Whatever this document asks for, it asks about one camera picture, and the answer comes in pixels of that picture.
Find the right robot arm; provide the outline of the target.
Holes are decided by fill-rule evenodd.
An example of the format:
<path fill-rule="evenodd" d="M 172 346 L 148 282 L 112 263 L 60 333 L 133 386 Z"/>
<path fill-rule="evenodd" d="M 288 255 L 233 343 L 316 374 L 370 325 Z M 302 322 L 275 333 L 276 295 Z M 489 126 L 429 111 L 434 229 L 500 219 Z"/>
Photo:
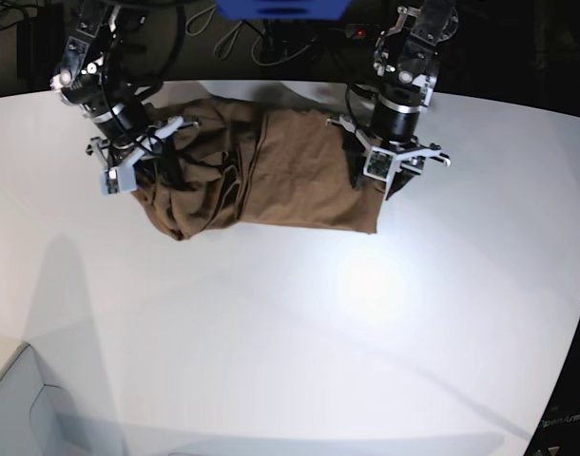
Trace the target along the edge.
<path fill-rule="evenodd" d="M 141 51 L 127 36 L 162 6 L 140 1 L 83 2 L 50 80 L 62 102 L 79 107 L 101 133 L 90 139 L 86 152 L 102 165 L 100 187 L 106 196 L 136 191 L 142 162 L 159 159 L 170 138 L 186 125 L 180 116 L 155 120 L 145 104 L 162 88 L 182 49 L 185 10 L 181 3 L 169 3 L 176 15 L 176 37 L 161 69 L 135 76 L 123 64 L 125 54 Z"/>

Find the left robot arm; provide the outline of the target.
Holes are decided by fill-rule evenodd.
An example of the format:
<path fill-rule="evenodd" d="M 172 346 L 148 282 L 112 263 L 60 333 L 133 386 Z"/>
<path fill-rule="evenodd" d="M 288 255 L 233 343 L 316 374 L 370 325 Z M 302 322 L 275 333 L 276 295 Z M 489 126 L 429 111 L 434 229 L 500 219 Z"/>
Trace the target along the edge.
<path fill-rule="evenodd" d="M 346 148 L 353 188 L 367 179 L 378 181 L 388 200 L 422 174 L 427 160 L 451 164 L 440 145 L 419 140 L 416 127 L 435 91 L 437 48 L 453 38 L 458 24 L 455 1 L 424 1 L 418 8 L 398 7 L 396 23 L 379 34 L 373 55 L 377 90 L 362 96 L 374 102 L 369 123 L 356 118 L 350 86 L 347 113 L 327 120 L 354 138 L 356 145 Z"/>

